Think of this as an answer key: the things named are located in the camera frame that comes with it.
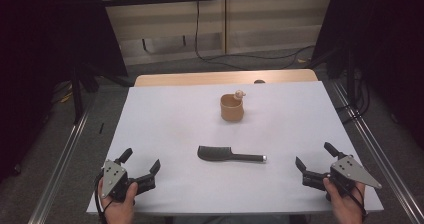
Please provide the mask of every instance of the black knife handle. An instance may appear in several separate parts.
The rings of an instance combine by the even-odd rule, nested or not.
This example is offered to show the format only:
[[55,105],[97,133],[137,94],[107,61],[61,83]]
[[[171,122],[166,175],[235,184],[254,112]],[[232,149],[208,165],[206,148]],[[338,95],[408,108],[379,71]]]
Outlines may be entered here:
[[266,162],[266,156],[261,155],[233,154],[230,159],[235,161]]

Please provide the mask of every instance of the knife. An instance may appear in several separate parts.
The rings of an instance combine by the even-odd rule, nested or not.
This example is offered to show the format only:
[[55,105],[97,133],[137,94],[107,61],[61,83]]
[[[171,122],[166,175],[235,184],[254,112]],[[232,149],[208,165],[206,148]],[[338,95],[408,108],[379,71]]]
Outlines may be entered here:
[[267,157],[264,155],[234,154],[231,147],[209,147],[199,146],[197,156],[205,161],[250,161],[265,163]]

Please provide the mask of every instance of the cable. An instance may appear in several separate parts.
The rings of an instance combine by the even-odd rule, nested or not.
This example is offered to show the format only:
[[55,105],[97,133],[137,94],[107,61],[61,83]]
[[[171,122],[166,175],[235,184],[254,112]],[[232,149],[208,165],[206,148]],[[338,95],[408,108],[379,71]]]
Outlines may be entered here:
[[351,116],[349,119],[347,119],[347,120],[345,120],[345,121],[343,121],[342,123],[343,123],[343,125],[344,124],[346,124],[346,123],[348,123],[348,122],[350,122],[350,121],[352,121],[352,120],[354,120],[354,119],[357,119],[357,118],[359,118],[359,117],[363,117],[364,116],[364,114],[368,111],[368,109],[369,109],[369,106],[370,106],[370,100],[371,100],[371,95],[370,95],[370,91],[369,91],[369,86],[368,86],[368,84],[364,81],[364,80],[361,80],[361,83],[362,82],[364,82],[365,83],[365,89],[366,89],[366,92],[367,92],[367,101],[365,101],[365,99],[363,99],[363,103],[362,103],[362,105],[361,105],[361,107],[360,108],[358,108],[358,110],[357,110],[357,114],[354,114],[353,116]]
[[362,221],[364,221],[364,219],[367,217],[367,215],[368,215],[368,213],[367,213],[367,211],[365,210],[365,202],[363,201],[364,200],[364,196],[363,196],[363,194],[359,191],[359,189],[357,188],[357,190],[358,190],[358,192],[359,192],[359,194],[360,194],[360,196],[361,196],[361,198],[362,198],[362,203],[360,203],[359,201],[358,201],[358,199],[356,199],[356,197],[349,191],[349,190],[347,190],[336,178],[334,178],[334,177],[330,177],[330,181],[331,182],[333,182],[335,185],[337,185],[338,187],[340,187],[343,191],[344,191],[344,193],[346,194],[346,195],[348,195],[351,199],[352,199],[352,201],[353,202],[355,202],[355,204],[361,209],[361,212],[362,212]]
[[195,34],[195,37],[194,37],[194,51],[196,53],[196,56],[200,60],[202,60],[204,62],[211,63],[211,64],[225,65],[225,66],[236,68],[236,69],[240,69],[240,70],[247,70],[246,68],[234,66],[234,65],[231,65],[231,64],[228,64],[228,63],[212,62],[212,61],[213,60],[216,60],[216,59],[219,59],[219,58],[223,58],[223,57],[248,57],[248,58],[257,58],[257,59],[265,59],[265,60],[278,60],[278,59],[284,59],[284,58],[288,58],[288,57],[294,56],[294,59],[293,59],[293,61],[290,64],[288,64],[287,66],[284,66],[284,67],[281,68],[281,69],[285,69],[285,68],[288,68],[289,66],[292,66],[295,63],[296,58],[297,58],[297,55],[299,55],[299,53],[301,53],[302,51],[307,50],[309,48],[315,47],[314,45],[306,46],[306,47],[303,47],[303,48],[299,49],[298,51],[296,51],[296,52],[294,52],[292,54],[285,55],[285,56],[278,56],[278,57],[261,57],[261,56],[246,55],[246,54],[228,54],[228,55],[219,55],[219,56],[211,57],[211,58],[204,58],[204,57],[200,56],[199,49],[198,49],[197,38],[198,38],[198,32],[199,32],[199,16],[200,16],[200,7],[199,7],[199,5],[200,4],[199,4],[199,2],[196,2],[196,4],[197,4],[197,18],[196,18],[196,34]]
[[356,94],[355,94],[355,100],[352,103],[348,103],[347,105],[341,106],[341,107],[335,107],[334,109],[336,109],[336,111],[339,113],[341,111],[343,111],[344,109],[351,107],[351,108],[357,108],[358,106],[358,101],[361,99],[362,100],[362,104],[364,103],[364,97],[363,97],[363,93],[361,90],[361,85],[362,85],[362,79],[355,79],[355,81],[359,81],[359,84],[357,86],[357,90],[356,90]]
[[99,191],[98,191],[98,189],[99,189],[99,182],[100,182],[100,179],[102,177],[103,177],[103,168],[100,171],[100,173],[97,175],[96,179],[94,179],[94,200],[95,200],[95,203],[96,203],[97,213],[99,214],[99,221],[100,221],[100,223],[107,224],[105,213],[100,208]]
[[112,202],[113,202],[113,200],[112,200],[112,201],[110,201],[110,202],[109,202],[109,204],[107,204],[107,205],[105,206],[105,208],[103,209],[103,213],[105,213],[105,212],[106,212],[106,209],[110,206],[110,204],[112,204]]

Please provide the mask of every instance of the black cable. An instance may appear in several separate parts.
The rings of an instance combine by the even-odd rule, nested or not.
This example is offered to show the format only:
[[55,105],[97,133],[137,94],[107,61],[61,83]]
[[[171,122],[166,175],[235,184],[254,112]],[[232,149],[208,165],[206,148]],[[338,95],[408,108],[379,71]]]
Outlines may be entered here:
[[356,90],[356,93],[355,93],[355,100],[351,103],[348,103],[347,105],[344,105],[344,106],[341,106],[341,107],[335,107],[334,109],[336,109],[337,113],[343,111],[344,109],[346,109],[348,107],[357,108],[359,100],[362,100],[362,106],[363,106],[364,97],[363,97],[363,92],[362,92],[362,89],[361,89],[363,80],[362,80],[362,78],[359,78],[359,79],[355,79],[355,81],[359,81],[359,84],[356,88],[357,90]]
[[231,64],[228,64],[228,63],[212,62],[212,61],[215,60],[215,59],[218,59],[218,58],[223,58],[223,57],[248,57],[248,58],[258,58],[258,59],[265,59],[265,60],[278,60],[278,59],[284,59],[284,58],[288,58],[288,57],[294,56],[294,59],[293,59],[293,61],[290,64],[288,64],[287,66],[281,68],[281,69],[285,69],[285,68],[287,68],[289,66],[292,66],[295,63],[296,58],[297,58],[297,55],[299,55],[299,53],[301,53],[302,51],[307,50],[309,48],[315,47],[314,45],[306,46],[306,47],[303,47],[303,48],[297,50],[296,52],[294,52],[292,54],[285,55],[285,56],[278,56],[278,57],[261,57],[261,56],[246,55],[246,54],[228,54],[228,55],[219,55],[219,56],[211,57],[211,58],[204,58],[204,57],[200,56],[199,50],[198,50],[197,38],[198,38],[198,32],[199,32],[199,16],[200,16],[200,7],[199,7],[199,5],[200,4],[199,4],[199,2],[196,2],[196,4],[197,4],[197,18],[196,18],[196,34],[195,34],[195,37],[194,37],[194,51],[196,53],[196,56],[200,60],[202,60],[204,62],[211,63],[211,64],[225,65],[225,66],[229,66],[229,67],[240,69],[240,70],[247,70],[245,68],[234,66],[234,65],[231,65]]
[[365,217],[367,217],[367,215],[368,215],[368,213],[367,213],[367,211],[365,210],[365,202],[364,202],[364,196],[363,196],[363,194],[359,191],[359,189],[357,188],[357,190],[358,190],[358,192],[360,193],[360,196],[361,196],[361,198],[362,198],[362,203],[360,203],[359,201],[358,201],[358,199],[356,199],[356,197],[349,191],[349,190],[347,190],[345,187],[344,187],[344,185],[342,185],[336,178],[334,178],[334,177],[330,177],[330,180],[331,180],[331,182],[333,182],[335,185],[337,185],[338,187],[340,187],[343,191],[344,191],[344,193],[346,194],[346,195],[348,195],[351,199],[352,199],[352,201],[353,202],[355,202],[355,204],[361,209],[361,212],[362,212],[362,221],[365,219]]
[[103,209],[103,213],[106,213],[106,209],[110,206],[110,204],[112,204],[113,200],[109,202],[109,204],[107,204],[105,206],[105,208]]
[[[371,22],[371,18],[372,18],[372,16],[373,16],[373,14],[374,14],[374,12],[375,12],[375,8],[376,8],[376,6],[377,6],[377,1],[378,0],[372,0],[372,1],[370,1],[370,6],[371,6],[371,11],[370,11],[370,15],[369,15],[369,18],[367,18],[367,20],[366,20],[366,24],[365,24],[365,27],[364,27],[364,29],[365,28],[367,28],[369,25],[370,25],[370,22]],[[361,17],[359,17],[358,18],[358,20],[360,20],[360,19],[363,19],[364,18],[364,16],[362,15]],[[359,23],[359,21],[358,22],[356,22],[356,24],[355,24],[355,26],[354,26],[354,28],[352,29],[353,31],[352,31],[352,33],[355,33],[356,32],[356,29],[358,28],[358,23]],[[366,104],[364,104],[363,103],[363,105],[361,106],[361,108],[359,108],[359,110],[358,110],[358,115],[353,115],[351,118],[349,118],[349,119],[347,119],[347,120],[345,120],[345,121],[343,121],[342,123],[343,124],[346,124],[346,123],[348,123],[348,122],[350,122],[350,121],[352,121],[352,120],[354,120],[354,119],[356,119],[356,118],[359,118],[359,117],[362,117],[367,111],[368,111],[368,108],[369,108],[369,105],[370,105],[370,93],[369,93],[369,87],[368,87],[368,84],[366,83],[365,84],[365,88],[366,88],[366,90],[367,90],[367,103]]]
[[360,118],[360,117],[363,117],[364,115],[365,115],[365,113],[368,111],[368,109],[369,109],[369,106],[370,106],[370,99],[371,99],[371,95],[370,95],[370,92],[369,92],[369,87],[368,87],[368,84],[364,81],[364,83],[365,83],[365,89],[366,89],[366,91],[367,91],[367,101],[365,101],[365,99],[364,99],[364,101],[363,101],[363,103],[362,103],[362,105],[361,105],[361,107],[357,110],[357,113],[354,113],[349,119],[347,119],[347,120],[345,120],[345,121],[343,121],[342,123],[343,123],[343,125],[344,124],[346,124],[346,123],[348,123],[348,122],[350,122],[350,121],[353,121],[354,119],[357,119],[357,118]]
[[359,81],[359,85],[358,85],[358,88],[356,90],[356,92],[358,93],[357,99],[361,99],[361,101],[362,101],[362,104],[361,104],[361,108],[360,109],[362,109],[362,107],[365,105],[364,94],[363,94],[363,91],[362,91],[362,83],[363,83],[363,81],[364,81],[364,79],[361,79]]
[[98,191],[98,189],[99,189],[99,182],[100,182],[100,179],[102,177],[103,177],[103,168],[100,171],[100,173],[97,175],[96,179],[94,179],[94,201],[96,203],[96,208],[97,208],[97,213],[99,214],[99,221],[100,221],[100,223],[107,224],[105,213],[100,208],[99,191]]

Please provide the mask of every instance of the wooden cup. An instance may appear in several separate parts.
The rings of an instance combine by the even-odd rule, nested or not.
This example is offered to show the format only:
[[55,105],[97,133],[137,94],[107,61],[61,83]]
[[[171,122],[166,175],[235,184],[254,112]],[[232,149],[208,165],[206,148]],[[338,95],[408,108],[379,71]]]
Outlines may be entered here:
[[229,122],[238,122],[243,119],[243,101],[234,99],[234,94],[225,94],[221,97],[221,117]]

